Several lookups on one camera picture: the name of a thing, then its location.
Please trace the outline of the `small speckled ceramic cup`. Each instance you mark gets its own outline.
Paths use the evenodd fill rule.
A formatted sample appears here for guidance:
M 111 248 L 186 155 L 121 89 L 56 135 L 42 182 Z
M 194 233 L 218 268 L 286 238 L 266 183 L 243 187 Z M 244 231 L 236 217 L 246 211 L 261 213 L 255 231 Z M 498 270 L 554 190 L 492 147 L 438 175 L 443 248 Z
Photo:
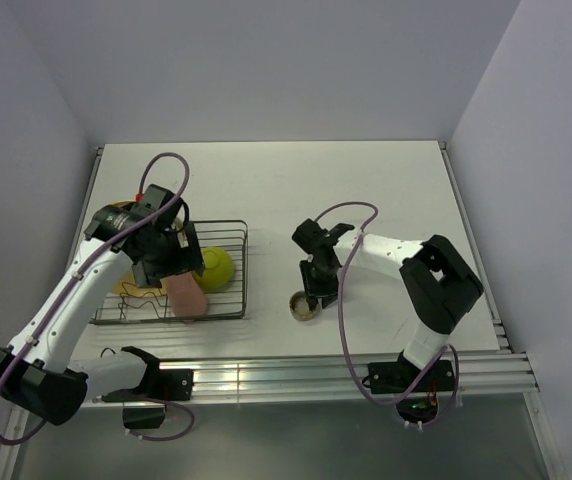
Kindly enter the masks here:
M 320 312 L 319 302 L 315 298 L 309 297 L 303 290 L 295 292 L 290 297 L 288 307 L 291 316 L 299 322 L 313 320 Z

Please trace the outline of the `plain yellow bear plate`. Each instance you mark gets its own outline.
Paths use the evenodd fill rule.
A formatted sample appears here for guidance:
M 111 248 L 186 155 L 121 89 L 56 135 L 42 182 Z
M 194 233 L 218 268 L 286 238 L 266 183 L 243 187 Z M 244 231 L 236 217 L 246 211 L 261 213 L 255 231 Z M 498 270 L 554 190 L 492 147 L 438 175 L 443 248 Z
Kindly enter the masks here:
M 114 295 L 139 296 L 141 294 L 131 270 L 128 270 L 111 288 Z

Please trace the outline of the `pink plastic cup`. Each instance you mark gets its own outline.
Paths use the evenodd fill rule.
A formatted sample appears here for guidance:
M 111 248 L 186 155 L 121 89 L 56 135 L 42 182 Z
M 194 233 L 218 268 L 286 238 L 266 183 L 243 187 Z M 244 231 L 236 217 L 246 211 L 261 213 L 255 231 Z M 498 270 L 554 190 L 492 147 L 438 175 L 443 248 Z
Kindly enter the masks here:
M 191 273 L 162 279 L 167 299 L 175 317 L 197 318 L 208 312 L 208 298 Z

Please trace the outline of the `lime green bowl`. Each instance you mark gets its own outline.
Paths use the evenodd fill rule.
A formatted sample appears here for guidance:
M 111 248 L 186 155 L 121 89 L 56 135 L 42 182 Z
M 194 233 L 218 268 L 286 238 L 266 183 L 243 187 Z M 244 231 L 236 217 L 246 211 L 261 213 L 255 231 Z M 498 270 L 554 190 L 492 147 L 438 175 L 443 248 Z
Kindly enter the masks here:
M 201 249 L 204 270 L 193 278 L 204 290 L 213 291 L 225 287 L 234 277 L 235 265 L 231 256 L 218 247 Z

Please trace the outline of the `yellow cream leaf plate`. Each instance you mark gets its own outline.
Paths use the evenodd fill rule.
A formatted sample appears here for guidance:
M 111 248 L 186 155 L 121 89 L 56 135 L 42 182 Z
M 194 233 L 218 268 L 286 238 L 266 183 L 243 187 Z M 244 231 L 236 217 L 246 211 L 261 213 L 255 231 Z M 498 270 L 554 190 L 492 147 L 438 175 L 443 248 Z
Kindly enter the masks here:
M 133 200 L 128 200 L 128 201 L 118 201 L 118 202 L 112 203 L 112 206 L 118 207 L 118 208 L 130 209 L 130 208 L 132 208 L 135 204 L 136 204 L 135 201 L 133 201 Z

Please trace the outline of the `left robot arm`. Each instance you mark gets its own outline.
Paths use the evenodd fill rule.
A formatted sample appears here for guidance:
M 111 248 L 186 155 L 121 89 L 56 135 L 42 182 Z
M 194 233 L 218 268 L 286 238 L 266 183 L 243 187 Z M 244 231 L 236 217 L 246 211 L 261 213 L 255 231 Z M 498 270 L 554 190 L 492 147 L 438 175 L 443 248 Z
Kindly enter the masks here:
M 161 386 L 160 361 L 136 348 L 71 365 L 91 317 L 122 275 L 132 270 L 140 287 L 168 276 L 201 272 L 203 260 L 190 221 L 182 245 L 172 224 L 181 197 L 158 185 L 139 201 L 97 211 L 77 256 L 46 303 L 6 346 L 0 346 L 0 399 L 43 421 L 62 425 L 90 398 L 126 391 L 149 399 Z

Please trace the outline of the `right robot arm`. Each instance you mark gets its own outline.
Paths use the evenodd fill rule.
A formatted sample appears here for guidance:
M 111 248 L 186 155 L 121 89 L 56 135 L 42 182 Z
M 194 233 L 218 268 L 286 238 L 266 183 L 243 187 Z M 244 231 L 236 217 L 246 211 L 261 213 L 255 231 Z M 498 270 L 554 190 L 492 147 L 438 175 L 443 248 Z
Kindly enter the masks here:
M 419 320 L 398 368 L 401 383 L 412 390 L 432 379 L 432 363 L 484 294 L 476 273 L 442 235 L 424 241 L 400 240 L 345 223 L 328 230 L 306 219 L 292 240 L 307 255 L 299 268 L 304 298 L 314 310 L 336 303 L 338 313 L 344 313 L 344 282 L 352 266 L 402 282 Z

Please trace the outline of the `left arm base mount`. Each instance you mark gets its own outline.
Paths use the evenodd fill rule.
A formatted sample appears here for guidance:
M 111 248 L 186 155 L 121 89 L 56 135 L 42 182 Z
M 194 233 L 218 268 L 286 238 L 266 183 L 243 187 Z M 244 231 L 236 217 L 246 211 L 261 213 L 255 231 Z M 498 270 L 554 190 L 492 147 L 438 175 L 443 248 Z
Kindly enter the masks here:
M 186 436 L 195 424 L 194 412 L 185 405 L 191 399 L 193 377 L 190 369 L 162 370 L 148 392 L 128 391 L 126 402 L 143 401 L 150 403 L 150 406 L 122 408 L 122 424 L 126 434 L 150 442 L 170 441 Z M 185 426 L 179 432 L 166 436 L 152 434 L 179 420 L 185 420 Z

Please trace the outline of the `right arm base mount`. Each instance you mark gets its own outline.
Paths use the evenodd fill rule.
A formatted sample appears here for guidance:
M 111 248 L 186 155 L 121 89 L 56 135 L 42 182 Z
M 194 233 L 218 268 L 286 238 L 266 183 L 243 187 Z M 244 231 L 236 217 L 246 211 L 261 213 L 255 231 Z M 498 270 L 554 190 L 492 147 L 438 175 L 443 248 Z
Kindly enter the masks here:
M 371 362 L 362 385 L 373 395 L 402 394 L 420 370 L 400 357 L 391 362 Z M 419 397 L 406 398 L 395 406 L 404 425 L 418 430 L 432 425 L 457 403 L 460 368 L 457 362 L 437 360 L 412 390 Z

